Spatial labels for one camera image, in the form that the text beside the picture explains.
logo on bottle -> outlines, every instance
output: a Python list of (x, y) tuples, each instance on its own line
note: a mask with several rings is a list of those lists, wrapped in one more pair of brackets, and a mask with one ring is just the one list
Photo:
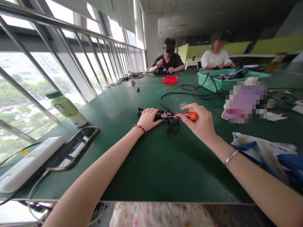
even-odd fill
[(64, 111), (64, 110), (65, 110), (65, 106), (64, 106), (64, 105), (55, 104), (54, 106), (55, 106), (55, 108), (56, 108), (58, 111)]

black t-shirt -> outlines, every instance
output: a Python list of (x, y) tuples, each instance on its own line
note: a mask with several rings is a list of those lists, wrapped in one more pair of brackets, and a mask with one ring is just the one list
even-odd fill
[(156, 58), (152, 67), (156, 66), (157, 62), (160, 61), (161, 59), (163, 59), (164, 69), (163, 69), (163, 67), (160, 67), (160, 68), (158, 68), (159, 71), (168, 70), (170, 67), (177, 68), (181, 65), (184, 65), (180, 56), (176, 53), (172, 53), (168, 63), (165, 62), (164, 56), (160, 55), (159, 57)]

green basket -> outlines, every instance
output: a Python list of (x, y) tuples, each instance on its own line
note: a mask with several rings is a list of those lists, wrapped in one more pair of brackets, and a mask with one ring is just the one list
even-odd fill
[[(222, 69), (222, 70), (214, 70), (214, 71), (205, 71), (205, 72), (198, 72), (199, 75), (199, 85), (202, 85), (206, 79), (207, 74), (209, 73), (209, 76), (218, 76), (222, 74), (229, 74), (234, 73), (235, 69)], [(245, 73), (244, 78), (242, 79), (233, 79), (229, 81), (235, 81), (235, 80), (246, 80), (248, 77), (259, 77), (259, 80), (263, 80), (264, 78), (270, 77), (270, 74), (267, 73), (260, 73), (255, 71), (247, 71)], [(221, 90), (222, 88), (222, 80), (219, 80), (217, 78), (213, 78), (217, 89)], [(216, 92), (216, 87), (210, 77), (207, 78), (206, 82), (204, 83), (203, 87), (207, 88), (208, 90), (211, 90), (212, 92)]]

silver bangle bracelet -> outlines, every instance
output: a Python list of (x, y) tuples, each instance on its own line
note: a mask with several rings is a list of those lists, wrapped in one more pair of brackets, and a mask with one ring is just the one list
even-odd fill
[(235, 150), (234, 153), (232, 153), (228, 159), (226, 159), (225, 163), (224, 163), (224, 166), (227, 165), (227, 163), (239, 152), (239, 150)]

screwdriver handle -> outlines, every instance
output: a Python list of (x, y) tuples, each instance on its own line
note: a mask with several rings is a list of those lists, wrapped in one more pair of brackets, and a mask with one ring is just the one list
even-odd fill
[[(195, 121), (198, 119), (198, 115), (196, 113), (184, 113), (190, 120)], [(180, 117), (176, 114), (175, 119), (180, 119)]]

